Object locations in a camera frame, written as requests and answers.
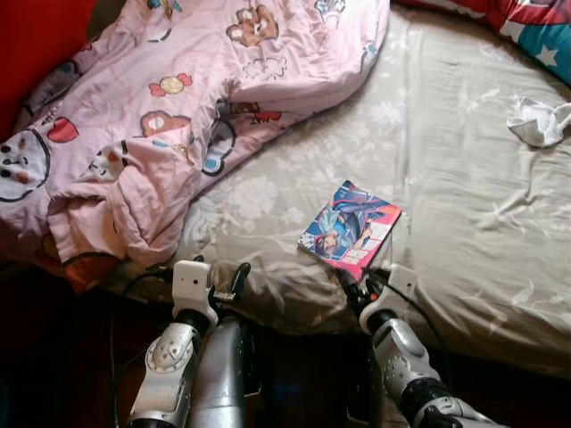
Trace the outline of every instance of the cartoon face print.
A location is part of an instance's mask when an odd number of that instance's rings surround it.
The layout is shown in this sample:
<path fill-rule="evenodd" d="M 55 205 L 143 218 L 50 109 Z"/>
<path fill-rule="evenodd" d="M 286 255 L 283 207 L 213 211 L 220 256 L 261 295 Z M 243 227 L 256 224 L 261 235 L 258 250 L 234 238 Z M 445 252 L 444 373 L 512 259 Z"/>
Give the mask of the cartoon face print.
<path fill-rule="evenodd" d="M 369 40 L 368 43 L 363 47 L 363 55 L 360 57 L 360 72 L 363 71 L 363 67 L 370 67 L 373 60 L 375 59 L 376 54 L 377 47 L 372 40 Z"/>
<path fill-rule="evenodd" d="M 208 151 L 204 159 L 203 173 L 215 177 L 224 169 L 224 159 L 232 153 L 236 143 L 236 132 L 224 120 L 217 120 L 212 130 Z"/>
<path fill-rule="evenodd" d="M 87 167 L 87 172 L 78 181 L 115 181 L 128 165 L 127 142 L 106 145 Z"/>
<path fill-rule="evenodd" d="M 181 93 L 186 86 L 191 86 L 192 84 L 192 77 L 185 73 L 180 73 L 175 78 L 169 76 L 162 78 L 159 83 L 152 83 L 149 85 L 149 89 L 151 89 L 151 95 L 154 96 L 174 95 Z"/>
<path fill-rule="evenodd" d="M 279 29 L 274 15 L 260 4 L 256 9 L 241 9 L 236 12 L 238 24 L 227 28 L 226 34 L 233 42 L 246 47 L 256 46 L 264 40 L 277 39 Z"/>
<path fill-rule="evenodd" d="M 154 136 L 172 129 L 184 128 L 190 125 L 190 118 L 186 116 L 170 116 L 162 110 L 149 111 L 141 118 L 143 136 Z"/>
<path fill-rule="evenodd" d="M 0 202 L 24 199 L 46 182 L 50 153 L 34 129 L 26 129 L 0 144 Z"/>
<path fill-rule="evenodd" d="M 276 58 L 266 58 L 265 60 L 256 59 L 248 62 L 242 71 L 248 78 L 261 80 L 267 82 L 269 80 L 276 80 L 282 78 L 286 73 L 287 60 L 281 57 L 279 60 Z"/>
<path fill-rule="evenodd" d="M 345 0 L 318 0 L 315 2 L 315 8 L 324 24 L 337 28 L 341 13 L 345 10 Z"/>

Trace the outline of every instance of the book cover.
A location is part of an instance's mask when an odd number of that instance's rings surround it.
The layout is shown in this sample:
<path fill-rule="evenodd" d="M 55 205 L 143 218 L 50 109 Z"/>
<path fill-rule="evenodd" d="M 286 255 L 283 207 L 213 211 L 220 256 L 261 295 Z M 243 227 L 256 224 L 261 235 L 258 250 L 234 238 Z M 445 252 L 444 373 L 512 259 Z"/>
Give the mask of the book cover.
<path fill-rule="evenodd" d="M 298 243 L 359 281 L 400 215 L 400 208 L 347 180 Z"/>

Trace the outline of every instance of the white robot part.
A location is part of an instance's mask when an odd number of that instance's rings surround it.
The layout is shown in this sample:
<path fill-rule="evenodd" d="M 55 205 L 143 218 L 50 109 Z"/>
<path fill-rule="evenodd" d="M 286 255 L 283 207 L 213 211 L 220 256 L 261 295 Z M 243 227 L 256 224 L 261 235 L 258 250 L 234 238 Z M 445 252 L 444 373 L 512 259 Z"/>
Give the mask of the white robot part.
<path fill-rule="evenodd" d="M 175 307 L 172 316 L 181 309 L 194 309 L 210 321 L 210 330 L 218 324 L 218 315 L 208 299 L 211 295 L 211 267 L 200 261 L 181 260 L 175 263 L 172 278 L 172 299 Z"/>
<path fill-rule="evenodd" d="M 417 285 L 417 273 L 412 269 L 397 265 L 396 263 L 390 265 L 386 263 L 383 265 L 383 269 L 391 272 L 388 279 L 389 285 L 392 285 L 399 290 L 414 289 L 414 287 Z M 372 334 L 367 326 L 368 319 L 373 314 L 381 310 L 383 305 L 384 302 L 381 299 L 375 300 L 371 304 L 367 305 L 360 313 L 359 325 L 364 333 L 369 335 Z"/>

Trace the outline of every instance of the wire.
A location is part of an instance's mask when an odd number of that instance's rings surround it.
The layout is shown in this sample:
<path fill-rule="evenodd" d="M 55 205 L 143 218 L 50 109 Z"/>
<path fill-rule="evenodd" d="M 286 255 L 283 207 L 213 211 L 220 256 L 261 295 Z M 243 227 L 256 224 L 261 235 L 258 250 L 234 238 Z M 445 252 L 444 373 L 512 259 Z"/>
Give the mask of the wire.
<path fill-rule="evenodd" d="M 143 357 L 143 355 L 146 353 L 146 348 L 143 350 L 140 350 L 136 355 L 134 355 L 133 357 L 131 357 L 131 359 L 129 361 L 127 361 L 127 363 L 125 363 L 123 365 L 123 367 L 119 370 L 119 373 L 117 374 L 117 378 L 113 381 L 113 394 L 112 394 L 112 408 L 113 408 L 113 423 L 115 427 L 119 427 L 119 413 L 117 411 L 117 403 L 118 403 L 118 389 L 119 389 L 119 384 L 121 381 L 121 377 L 123 376 L 123 374 L 127 371 L 127 369 L 135 362 L 137 361 L 139 358 Z"/>
<path fill-rule="evenodd" d="M 111 315 L 111 323 L 109 325 L 109 354 L 111 359 L 111 382 L 112 382 L 112 401 L 110 405 L 110 425 L 112 428 L 119 428 L 119 418 L 117 417 L 117 394 L 116 394 L 116 386 L 115 383 L 118 381 L 119 377 L 115 373 L 115 318 L 117 316 L 118 309 L 123 305 L 125 299 L 127 298 L 128 293 L 131 289 L 138 283 L 140 280 L 148 278 L 148 277 L 159 277 L 165 278 L 167 276 L 167 272 L 172 272 L 172 269 L 167 270 L 155 270 L 150 272 L 144 272 L 143 274 L 137 276 L 130 283 L 127 284 L 123 293 L 121 294 L 119 302 L 115 305 L 115 309 Z"/>
<path fill-rule="evenodd" d="M 398 296 L 400 296 L 401 299 L 403 299 L 408 304 L 410 304 L 411 307 L 414 308 L 419 313 L 419 315 L 425 319 L 426 323 L 430 327 L 430 330 L 434 334 L 434 337 L 436 338 L 436 340 L 438 341 L 438 344 L 440 346 L 440 351 L 443 355 L 443 360 L 444 360 L 444 370 L 446 372 L 446 384 L 448 386 L 449 391 L 452 392 L 452 370 L 451 370 L 451 362 L 450 362 L 450 359 L 448 356 L 448 350 L 446 349 L 446 345 L 444 345 L 444 340 L 443 340 L 442 336 L 438 333 L 438 330 L 436 329 L 436 327 L 434 326 L 434 324 L 432 323 L 432 321 L 430 320 L 430 318 L 428 317 L 426 312 L 413 299 L 408 297 L 406 294 L 401 292 L 399 289 L 390 285 L 387 280 L 385 280 L 383 277 L 381 277 L 377 273 L 375 273 L 374 270 L 371 270 L 368 268 L 365 271 L 370 276 L 373 276 L 379 283 L 386 285 L 389 288 L 389 290 L 393 291 Z"/>

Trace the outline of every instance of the candy print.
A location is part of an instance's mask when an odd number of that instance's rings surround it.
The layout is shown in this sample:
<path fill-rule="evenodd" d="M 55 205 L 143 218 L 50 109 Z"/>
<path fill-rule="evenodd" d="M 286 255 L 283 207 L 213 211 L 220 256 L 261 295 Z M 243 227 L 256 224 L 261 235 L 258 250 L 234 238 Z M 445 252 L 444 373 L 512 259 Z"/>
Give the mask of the candy print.
<path fill-rule="evenodd" d="M 152 83 L 149 85 L 151 89 L 151 95 L 153 96 L 165 96 L 180 94 L 185 87 L 191 86 L 193 84 L 193 78 L 185 73 L 180 73 L 176 77 L 168 76 L 162 78 L 159 83 Z"/>
<path fill-rule="evenodd" d="M 40 134 L 26 129 L 0 144 L 0 202 L 24 199 L 49 175 L 50 153 Z"/>

